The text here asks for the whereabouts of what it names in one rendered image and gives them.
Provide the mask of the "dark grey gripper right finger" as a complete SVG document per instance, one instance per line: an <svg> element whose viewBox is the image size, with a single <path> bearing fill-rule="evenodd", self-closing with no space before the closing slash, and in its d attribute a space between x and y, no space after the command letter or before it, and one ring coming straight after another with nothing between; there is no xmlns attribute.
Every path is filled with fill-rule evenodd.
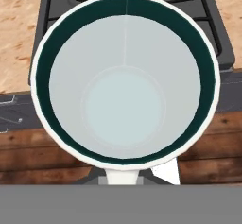
<svg viewBox="0 0 242 224"><path fill-rule="evenodd" d="M170 185L170 182L153 175L151 169L141 170L137 179L138 185Z"/></svg>

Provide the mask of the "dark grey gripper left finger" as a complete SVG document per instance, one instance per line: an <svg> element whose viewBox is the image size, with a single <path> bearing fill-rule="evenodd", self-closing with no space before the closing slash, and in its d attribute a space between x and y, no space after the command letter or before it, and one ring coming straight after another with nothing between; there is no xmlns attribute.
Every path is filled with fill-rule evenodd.
<svg viewBox="0 0 242 224"><path fill-rule="evenodd" d="M74 181L74 184L79 185L106 185L107 177L104 169L93 167L89 174L77 181Z"/></svg>

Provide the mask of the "white mug with green rim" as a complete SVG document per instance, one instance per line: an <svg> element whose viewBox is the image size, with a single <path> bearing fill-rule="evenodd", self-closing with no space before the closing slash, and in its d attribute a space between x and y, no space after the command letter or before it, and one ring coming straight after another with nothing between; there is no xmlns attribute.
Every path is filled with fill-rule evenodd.
<svg viewBox="0 0 242 224"><path fill-rule="evenodd" d="M203 30L163 0L89 0L65 12L32 62L31 97L46 132L75 158L132 185L189 149L219 99Z"/></svg>

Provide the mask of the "dark grey marbled cupboard front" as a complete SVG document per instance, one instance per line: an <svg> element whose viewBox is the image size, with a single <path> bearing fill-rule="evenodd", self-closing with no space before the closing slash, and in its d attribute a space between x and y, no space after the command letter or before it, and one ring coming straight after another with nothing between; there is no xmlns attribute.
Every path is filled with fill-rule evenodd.
<svg viewBox="0 0 242 224"><path fill-rule="evenodd" d="M242 69L220 73L221 86L216 113L242 112Z"/></svg>
<svg viewBox="0 0 242 224"><path fill-rule="evenodd" d="M30 92L0 94L0 133L42 127Z"/></svg>

